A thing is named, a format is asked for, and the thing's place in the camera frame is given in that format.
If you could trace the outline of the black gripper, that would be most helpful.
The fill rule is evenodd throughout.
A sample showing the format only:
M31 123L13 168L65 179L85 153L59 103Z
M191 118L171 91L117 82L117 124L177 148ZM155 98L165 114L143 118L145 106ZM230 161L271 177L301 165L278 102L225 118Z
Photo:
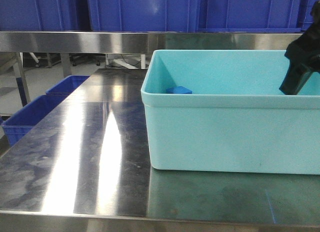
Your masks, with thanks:
M279 87L285 95L297 95L313 72L320 72L320 1L316 1L310 15L313 22L285 52L289 59L287 73Z

